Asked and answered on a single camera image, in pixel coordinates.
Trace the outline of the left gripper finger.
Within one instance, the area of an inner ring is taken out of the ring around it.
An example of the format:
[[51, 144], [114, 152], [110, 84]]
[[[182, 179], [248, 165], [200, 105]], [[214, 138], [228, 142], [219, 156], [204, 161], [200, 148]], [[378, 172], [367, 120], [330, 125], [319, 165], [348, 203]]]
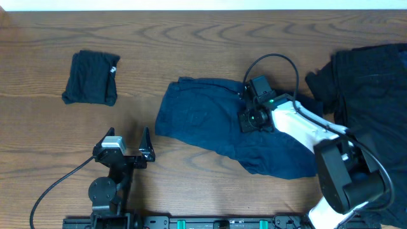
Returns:
[[153, 149], [148, 127], [144, 127], [139, 151], [147, 162], [155, 161], [155, 151]]
[[100, 140], [101, 145], [112, 145], [114, 143], [114, 128], [111, 127], [105, 134], [105, 136]]

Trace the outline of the dark blue shorts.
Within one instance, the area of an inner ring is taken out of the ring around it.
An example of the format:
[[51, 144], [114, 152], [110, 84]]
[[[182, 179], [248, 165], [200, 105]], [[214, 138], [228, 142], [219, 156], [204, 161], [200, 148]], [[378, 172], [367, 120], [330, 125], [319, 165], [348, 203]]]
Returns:
[[290, 135], [240, 130], [245, 108], [239, 81], [180, 77], [169, 84], [155, 122], [155, 134], [215, 151], [251, 174], [282, 179], [314, 177], [314, 154]]

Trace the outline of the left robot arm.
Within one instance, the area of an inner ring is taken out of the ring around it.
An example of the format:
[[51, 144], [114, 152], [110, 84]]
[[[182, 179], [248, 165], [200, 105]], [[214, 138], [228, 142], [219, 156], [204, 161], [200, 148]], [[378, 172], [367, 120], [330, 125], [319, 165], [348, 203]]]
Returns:
[[127, 156], [125, 141], [110, 128], [94, 146], [92, 155], [96, 162], [109, 168], [109, 174], [95, 179], [88, 189], [92, 201], [91, 228], [142, 228], [143, 220], [136, 213], [127, 211], [133, 173], [154, 162], [156, 155], [151, 143], [149, 128], [144, 127], [140, 155]]

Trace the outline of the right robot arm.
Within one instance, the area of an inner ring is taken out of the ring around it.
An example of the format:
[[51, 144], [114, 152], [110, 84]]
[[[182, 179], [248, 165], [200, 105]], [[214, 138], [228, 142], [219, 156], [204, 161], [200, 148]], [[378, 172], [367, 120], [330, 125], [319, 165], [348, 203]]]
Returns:
[[273, 228], [369, 228], [359, 211], [391, 184], [369, 135], [313, 114], [289, 94], [246, 86], [242, 99], [241, 131], [288, 136], [315, 158], [322, 198], [304, 216], [275, 216]]

